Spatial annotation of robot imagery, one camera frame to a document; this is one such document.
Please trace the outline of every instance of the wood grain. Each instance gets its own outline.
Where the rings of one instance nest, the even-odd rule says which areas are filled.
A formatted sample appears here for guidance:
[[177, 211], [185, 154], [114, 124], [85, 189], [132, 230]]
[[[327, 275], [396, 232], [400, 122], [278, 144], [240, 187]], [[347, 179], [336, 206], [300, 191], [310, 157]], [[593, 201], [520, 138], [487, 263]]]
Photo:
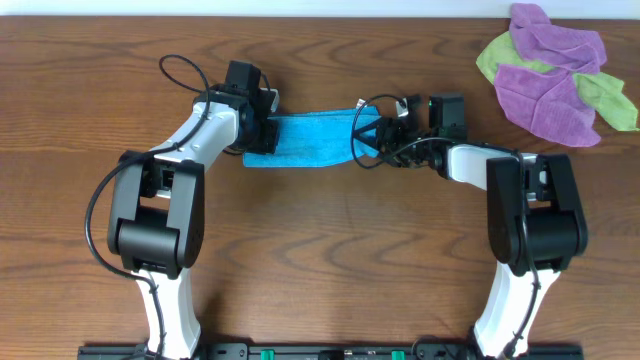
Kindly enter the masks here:
[[[589, 359], [640, 351], [640, 134], [601, 119], [601, 144], [567, 149], [509, 123], [475, 59], [508, 21], [413, 19], [0, 18], [0, 349], [74, 358], [85, 343], [142, 342], [141, 297], [91, 258], [82, 219], [125, 149], [144, 150], [190, 114], [193, 95], [157, 59], [179, 53], [212, 79], [253, 62], [287, 112], [358, 98], [461, 91], [470, 136], [568, 152], [590, 229], [552, 287], [531, 340], [580, 342]], [[640, 104], [640, 22], [558, 21], [600, 31], [607, 73]], [[183, 66], [175, 76], [197, 77]], [[485, 194], [430, 170], [354, 164], [209, 171], [206, 239], [194, 268], [204, 338], [412, 342], [464, 337], [494, 274]], [[103, 253], [109, 189], [96, 209]], [[109, 260], [119, 263], [113, 256]]]

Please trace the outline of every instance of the folded blue cloth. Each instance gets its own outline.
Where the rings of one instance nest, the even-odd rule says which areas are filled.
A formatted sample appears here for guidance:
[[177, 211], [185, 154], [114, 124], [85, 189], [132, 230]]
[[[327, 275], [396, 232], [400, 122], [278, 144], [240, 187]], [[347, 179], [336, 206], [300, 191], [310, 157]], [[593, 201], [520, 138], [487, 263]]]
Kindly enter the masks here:
[[[274, 154], [244, 154], [246, 167], [325, 167], [347, 162], [351, 155], [351, 126], [356, 109], [310, 112], [304, 114], [273, 115], [270, 119], [280, 124], [280, 138]], [[378, 109], [368, 106], [358, 117], [356, 128], [368, 125], [380, 118]], [[375, 136], [375, 130], [366, 132]], [[378, 155], [372, 149], [355, 140], [356, 155]]]

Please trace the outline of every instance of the white wall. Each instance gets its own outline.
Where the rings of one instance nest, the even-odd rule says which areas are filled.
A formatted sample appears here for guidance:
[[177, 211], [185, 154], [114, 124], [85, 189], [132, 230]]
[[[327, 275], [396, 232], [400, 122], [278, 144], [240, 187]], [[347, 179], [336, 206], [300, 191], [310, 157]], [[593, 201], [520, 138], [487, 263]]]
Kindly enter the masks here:
[[[509, 17], [510, 0], [0, 0], [0, 15]], [[552, 18], [640, 19], [640, 0], [529, 0]]]

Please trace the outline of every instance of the purple cloth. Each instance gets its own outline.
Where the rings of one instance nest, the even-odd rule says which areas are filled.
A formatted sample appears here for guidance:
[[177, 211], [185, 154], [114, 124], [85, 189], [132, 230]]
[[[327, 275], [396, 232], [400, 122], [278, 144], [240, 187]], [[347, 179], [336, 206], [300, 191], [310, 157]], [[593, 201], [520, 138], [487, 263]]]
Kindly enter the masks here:
[[600, 141], [591, 127], [595, 110], [580, 97], [571, 73], [554, 69], [536, 71], [502, 64], [494, 85], [507, 118], [545, 140], [587, 147]]
[[535, 4], [511, 5], [509, 32], [525, 60], [585, 74], [599, 73], [600, 65], [607, 61], [598, 32], [551, 25], [547, 14]]

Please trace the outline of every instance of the blue towel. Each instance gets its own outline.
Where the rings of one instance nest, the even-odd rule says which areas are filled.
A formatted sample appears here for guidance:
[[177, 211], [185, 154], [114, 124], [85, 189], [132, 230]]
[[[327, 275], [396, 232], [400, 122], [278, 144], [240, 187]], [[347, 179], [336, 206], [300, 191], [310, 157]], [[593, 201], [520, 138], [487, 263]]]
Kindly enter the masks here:
[[[304, 114], [274, 115], [270, 119], [280, 124], [280, 138], [274, 154], [244, 154], [246, 167], [325, 167], [347, 162], [351, 155], [351, 126], [356, 109], [331, 110]], [[368, 106], [358, 117], [356, 128], [380, 118], [378, 109]], [[375, 130], [364, 135], [374, 137]], [[359, 141], [355, 141], [356, 155], [378, 155]]]

